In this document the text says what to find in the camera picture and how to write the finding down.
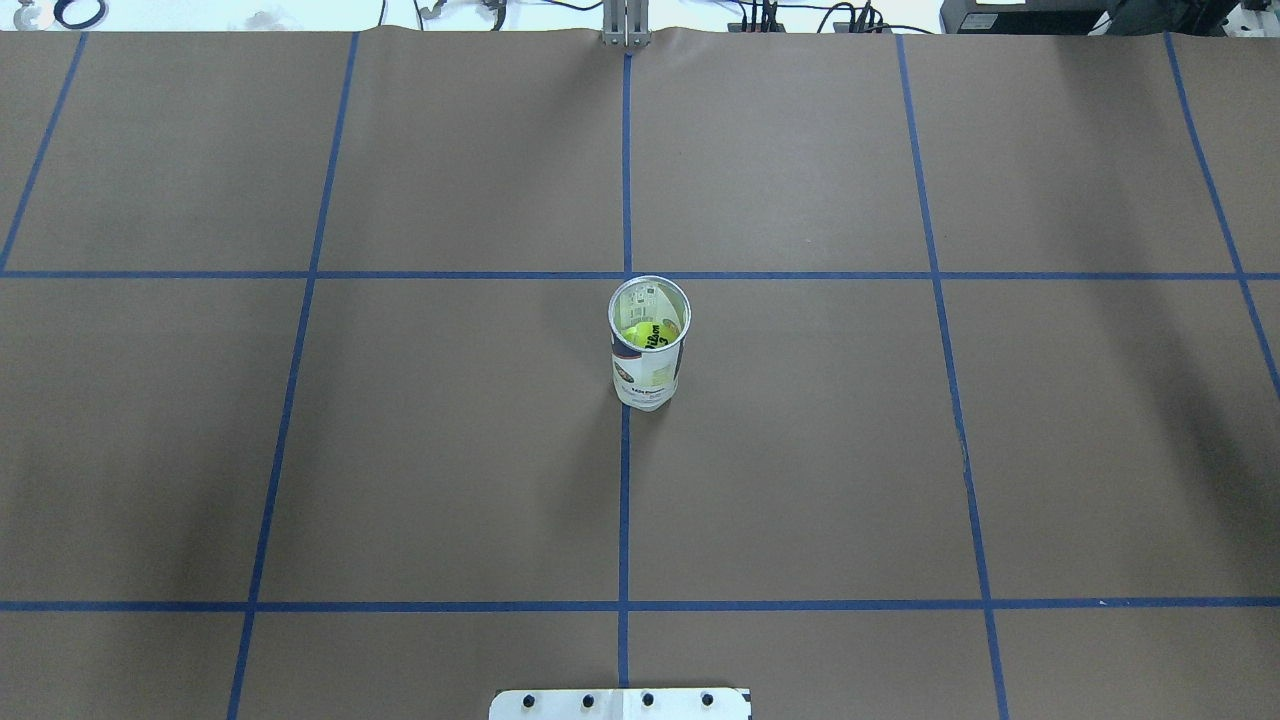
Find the metal bracket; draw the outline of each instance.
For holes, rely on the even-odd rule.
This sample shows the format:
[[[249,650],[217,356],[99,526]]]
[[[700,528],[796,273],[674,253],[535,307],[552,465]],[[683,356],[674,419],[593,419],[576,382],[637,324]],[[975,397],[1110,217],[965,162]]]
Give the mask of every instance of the metal bracket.
[[[751,720],[751,691],[649,688],[506,691],[489,720]]]
[[[649,45],[649,0],[604,0],[600,40],[627,47]]]

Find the cable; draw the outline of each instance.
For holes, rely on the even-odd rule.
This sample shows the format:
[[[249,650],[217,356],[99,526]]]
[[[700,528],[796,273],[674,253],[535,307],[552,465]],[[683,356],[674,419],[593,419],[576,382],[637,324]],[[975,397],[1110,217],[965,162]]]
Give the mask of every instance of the cable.
[[[827,14],[823,15],[822,22],[818,23],[817,32],[822,32],[822,28],[827,27],[827,19],[831,18],[831,14],[840,8],[849,8],[849,24],[852,26],[852,23],[858,19],[858,8],[854,8],[852,3],[836,3],[831,8],[827,8]]]
[[[859,31],[859,32],[879,32],[882,29],[911,29],[911,31],[915,31],[915,32],[919,32],[919,33],[923,33],[923,35],[937,35],[932,29],[924,29],[923,27],[900,26],[900,24],[869,26],[867,29],[863,29],[863,31]]]
[[[872,8],[872,1],[867,0],[867,4],[863,5],[863,9],[858,12],[858,19],[854,20],[854,22],[851,22],[851,23],[849,23],[849,32],[863,32],[863,29],[867,26],[876,24],[877,23],[877,20],[876,20],[876,15],[877,14],[878,14],[878,10],[876,10],[876,9]]]
[[[712,0],[712,3],[730,3],[730,1],[736,3],[739,8],[742,8],[744,9],[742,10],[742,17],[746,18],[746,10],[745,10],[746,5],[742,3],[742,0]],[[800,5],[800,4],[792,4],[792,3],[774,3],[773,6],[774,8],[781,8],[781,9],[785,9],[785,10],[786,9],[795,9],[795,10],[827,10],[827,9],[829,9],[828,5]]]
[[[507,0],[481,0],[481,3],[493,12],[493,27],[489,29],[498,32],[502,29],[502,24],[507,22]]]
[[[550,5],[559,5],[561,8],[568,8],[570,10],[577,10],[580,13],[585,13],[588,10],[594,10],[594,9],[599,8],[600,5],[604,5],[604,0],[600,0],[595,5],[588,5],[585,8],[581,6],[581,5],[572,5],[570,3],[564,3],[564,0],[541,0],[541,1],[547,3],[547,4],[550,4]]]
[[[769,5],[769,0],[762,0],[760,9],[760,32],[777,32],[778,31],[778,17],[777,9]]]
[[[63,17],[63,13],[67,12],[67,6],[73,1],[74,0],[58,0],[54,3],[54,19],[58,20],[58,24],[67,29],[84,29],[93,27],[106,15],[106,0],[97,0],[97,12],[93,13],[92,18],[82,23],[69,23],[67,22],[67,18]]]
[[[1219,8],[1216,10],[1221,10],[1222,8],[1226,8],[1226,4],[1219,5]],[[1228,10],[1230,10],[1233,8],[1235,8],[1235,3],[1231,3],[1230,8],[1228,8]],[[1210,9],[1213,9],[1213,0],[1201,0],[1199,13],[1196,13],[1196,22],[1192,23],[1190,28],[1185,28],[1183,31],[1174,29],[1176,27],[1184,26],[1184,23],[1187,22],[1187,15],[1184,14],[1183,19],[1179,20],[1172,27],[1170,27],[1170,29],[1174,29],[1174,32],[1187,32],[1187,33],[1190,33],[1190,35],[1207,35],[1208,31],[1210,31],[1210,28],[1213,27],[1213,22],[1215,22],[1211,18],[1210,27],[1208,28],[1202,27],[1204,24],[1204,15],[1206,15],[1206,13],[1210,12]]]

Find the yellow tennis ball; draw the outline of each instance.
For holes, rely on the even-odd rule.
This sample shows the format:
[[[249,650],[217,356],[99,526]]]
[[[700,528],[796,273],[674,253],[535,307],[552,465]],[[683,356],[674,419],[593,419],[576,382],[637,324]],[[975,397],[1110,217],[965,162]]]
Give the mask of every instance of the yellow tennis ball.
[[[680,337],[680,327],[671,320],[660,323],[636,323],[622,331],[622,340],[645,350],[667,347]]]

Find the black device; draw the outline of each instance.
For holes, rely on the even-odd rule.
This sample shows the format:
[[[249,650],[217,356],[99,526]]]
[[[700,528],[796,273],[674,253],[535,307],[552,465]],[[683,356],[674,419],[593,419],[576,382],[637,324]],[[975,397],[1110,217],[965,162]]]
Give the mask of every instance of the black device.
[[[1088,35],[1107,0],[1027,0],[1020,5],[986,5],[978,0],[942,0],[942,29],[960,35]]]
[[[1107,35],[1226,35],[1222,20],[1236,0],[1110,0]]]

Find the black cable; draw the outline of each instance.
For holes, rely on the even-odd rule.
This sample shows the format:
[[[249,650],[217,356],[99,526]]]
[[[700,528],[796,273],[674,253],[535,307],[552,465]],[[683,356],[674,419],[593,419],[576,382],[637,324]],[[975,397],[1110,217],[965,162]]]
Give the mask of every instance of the black cable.
[[[599,8],[600,5],[604,5],[604,0],[600,0],[595,5],[588,5],[585,8],[581,6],[581,5],[571,5],[568,3],[564,3],[563,0],[541,0],[541,1],[543,3],[548,3],[550,5],[559,5],[561,8],[568,8],[570,10],[577,10],[580,13],[585,13],[588,10],[594,10],[594,9]]]
[[[507,0],[484,0],[484,5],[493,10],[493,27],[489,29],[498,32],[507,22]]]
[[[1183,32],[1189,32],[1190,35],[1206,35],[1210,31],[1210,28],[1213,27],[1212,24],[1210,24],[1210,28],[1202,27],[1204,24],[1204,14],[1208,13],[1211,8],[1213,8],[1213,0],[1202,0],[1199,13],[1196,13],[1196,22],[1192,23],[1190,28]],[[1235,3],[1231,3],[1231,8],[1235,8]],[[1176,27],[1178,26],[1174,26],[1170,29],[1174,29],[1174,32],[1179,32],[1178,29],[1175,29]]]
[[[854,23],[854,20],[858,18],[858,8],[854,8],[852,3],[836,3],[831,8],[827,8],[827,14],[823,15],[822,22],[818,23],[817,32],[822,32],[822,28],[827,27],[827,19],[831,18],[831,14],[838,10],[840,8],[849,8],[849,23],[850,24]]]
[[[96,26],[99,20],[101,20],[106,15],[106,0],[97,0],[97,12],[93,13],[92,18],[82,23],[69,23],[67,22],[67,18],[63,17],[63,13],[67,12],[67,6],[70,5],[73,1],[74,0],[58,0],[56,3],[54,3],[54,19],[58,20],[58,24],[63,26],[67,29],[91,28]]]
[[[860,32],[879,32],[882,29],[913,29],[915,32],[920,32],[920,33],[924,33],[924,35],[936,35],[932,29],[924,29],[923,27],[915,27],[915,26],[900,26],[900,24],[870,26],[867,29],[860,31]]]
[[[872,8],[872,4],[869,1],[867,3],[865,10],[867,10],[867,22],[863,22],[861,18],[858,18],[858,29],[855,31],[854,28],[849,28],[850,32],[879,33],[882,29],[884,29],[883,28],[883,26],[886,24],[884,14],[877,10],[876,8]]]
[[[872,19],[870,12],[872,12],[872,4],[870,0],[867,0],[867,4],[863,5],[863,9],[858,12],[858,18],[854,19],[851,23],[849,23],[849,32],[863,32],[864,27],[872,24],[868,23],[868,20]]]
[[[713,3],[721,3],[721,1],[728,3],[730,0],[712,0],[712,1]],[[737,3],[739,5],[742,5],[741,0],[733,0],[733,3]],[[796,4],[792,4],[792,3],[774,3],[773,6],[774,8],[782,8],[782,9],[788,9],[790,8],[790,9],[796,9],[796,10],[827,10],[827,9],[829,9],[829,5],[796,5]]]

